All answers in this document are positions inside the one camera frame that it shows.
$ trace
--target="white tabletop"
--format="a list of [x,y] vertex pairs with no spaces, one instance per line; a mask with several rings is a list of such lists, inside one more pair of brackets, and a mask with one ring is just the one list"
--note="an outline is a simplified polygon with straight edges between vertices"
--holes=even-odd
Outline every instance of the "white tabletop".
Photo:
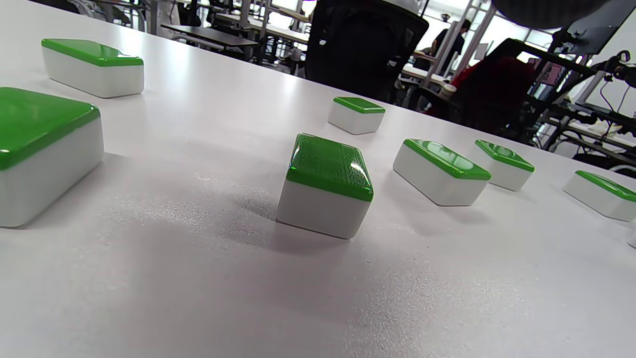
[[[240,20],[239,15],[230,15],[226,13],[218,13],[216,14],[216,17],[224,18],[226,20],[234,21],[234,22],[239,22]],[[256,20],[253,17],[248,17],[247,20],[249,21],[249,24],[252,26],[253,29],[260,30],[263,28],[262,21]],[[307,44],[309,42],[309,35],[307,34],[302,34],[300,32],[292,31],[290,29],[283,29],[282,27],[274,26],[272,24],[267,24],[267,32],[281,38],[290,39],[298,43]]]
[[[402,69],[402,73],[405,75],[409,75],[415,78],[419,78],[421,80],[425,79],[426,76],[429,74],[428,71],[425,71],[423,69],[419,69],[419,68],[414,68],[412,64],[406,64],[404,65],[404,68]],[[440,75],[432,75],[431,76],[431,82],[432,83],[437,83],[438,85],[444,85],[446,82],[444,82],[444,80],[446,80],[446,78],[443,78]]]
[[[24,0],[3,2],[0,33],[0,85],[97,104],[107,151],[0,229],[0,356],[633,357],[635,230],[561,191],[581,168],[633,180],[389,105],[351,136],[326,122],[340,90]],[[146,90],[47,79],[44,37],[140,55]],[[298,132],[363,151],[376,193],[353,240],[273,221]],[[391,169],[407,137],[484,138],[537,171],[440,208]]]

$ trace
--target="cable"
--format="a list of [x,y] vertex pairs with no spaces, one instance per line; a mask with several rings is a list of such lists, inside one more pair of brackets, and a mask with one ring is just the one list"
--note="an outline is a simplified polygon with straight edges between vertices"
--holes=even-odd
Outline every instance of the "cable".
[[603,99],[605,100],[605,103],[607,103],[607,105],[609,106],[609,108],[612,110],[612,112],[614,111],[614,107],[612,107],[611,104],[609,104],[609,101],[607,100],[607,98],[605,98],[605,96],[603,95],[603,89],[605,88],[605,86],[607,86],[609,82],[605,82],[605,84],[603,85],[603,87],[600,88],[600,96],[603,97]]
[[170,13],[168,14],[168,21],[170,21],[170,25],[174,25],[172,23],[172,11],[174,11],[174,6],[177,4],[177,0],[172,0],[172,7],[170,8]]
[[625,89],[625,93],[623,93],[623,98],[621,99],[621,104],[618,105],[618,109],[616,110],[617,112],[621,111],[621,107],[623,106],[623,101],[625,100],[625,96],[627,95],[627,92],[630,90],[631,86],[627,85],[627,88]]

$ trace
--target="green lid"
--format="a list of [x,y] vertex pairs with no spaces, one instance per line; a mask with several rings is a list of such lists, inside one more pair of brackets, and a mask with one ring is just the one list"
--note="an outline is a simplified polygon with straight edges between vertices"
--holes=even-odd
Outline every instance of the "green lid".
[[364,201],[373,199],[360,149],[310,134],[296,137],[287,180]]
[[591,183],[594,183],[598,185],[599,187],[609,191],[615,196],[620,197],[621,199],[633,201],[636,203],[636,193],[634,193],[633,191],[627,189],[626,187],[620,184],[614,183],[610,179],[607,179],[598,174],[594,174],[594,173],[590,173],[590,172],[582,171],[582,170],[577,170],[576,174],[579,175],[581,178],[584,178],[590,181]]
[[514,151],[502,147],[500,145],[496,145],[489,141],[485,140],[476,140],[475,144],[477,147],[480,147],[489,157],[493,158],[498,162],[502,162],[504,164],[508,164],[510,166],[517,167],[519,169],[523,169],[525,171],[534,172],[534,167],[532,164],[525,161]]
[[124,55],[112,48],[87,39],[53,39],[42,40],[42,47],[75,57],[96,66],[141,66],[144,61],[139,57]]
[[88,103],[0,87],[0,170],[97,118],[99,109]]
[[375,103],[371,103],[366,99],[357,97],[336,97],[333,101],[335,103],[342,104],[345,107],[351,108],[356,112],[364,114],[384,113],[387,111]]
[[437,167],[458,179],[490,180],[492,175],[443,145],[433,141],[408,139],[404,145],[431,161]]

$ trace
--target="green and white block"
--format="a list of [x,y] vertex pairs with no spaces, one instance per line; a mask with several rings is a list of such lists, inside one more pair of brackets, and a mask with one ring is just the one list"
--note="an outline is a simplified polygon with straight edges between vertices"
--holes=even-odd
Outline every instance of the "green and white block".
[[636,193],[604,176],[578,170],[563,191],[606,217],[622,221],[636,218]]
[[476,140],[469,156],[492,174],[490,183],[519,191],[534,173],[534,166],[514,151],[485,140]]
[[440,206],[469,206],[491,179],[490,173],[433,141],[407,139],[393,170]]
[[85,39],[43,39],[46,73],[93,96],[111,98],[144,90],[144,61]]
[[103,155],[97,107],[0,88],[0,226],[31,221]]
[[373,186],[358,148],[310,134],[296,137],[278,221],[351,239],[372,199]]
[[380,127],[385,112],[384,108],[366,99],[336,97],[328,122],[351,134],[373,133]]

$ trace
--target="white base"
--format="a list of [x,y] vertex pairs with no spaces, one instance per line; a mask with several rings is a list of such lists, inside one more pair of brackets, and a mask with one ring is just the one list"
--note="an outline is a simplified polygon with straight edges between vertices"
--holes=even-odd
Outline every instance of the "white base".
[[531,171],[523,170],[491,158],[477,145],[474,146],[470,160],[486,169],[492,175],[490,183],[515,192],[521,190],[525,182],[532,175]]
[[144,66],[100,67],[43,47],[46,73],[55,81],[93,96],[111,98],[144,90]]
[[370,205],[370,201],[285,180],[276,219],[303,229],[351,239]]
[[472,205],[488,183],[455,178],[404,144],[393,162],[393,170],[440,206]]
[[377,131],[383,117],[384,113],[359,113],[332,102],[328,122],[351,134],[366,134]]
[[0,226],[31,221],[98,165],[103,156],[102,122],[98,118],[0,171]]
[[574,174],[563,191],[606,217],[622,221],[636,218],[636,203],[621,199],[580,175]]

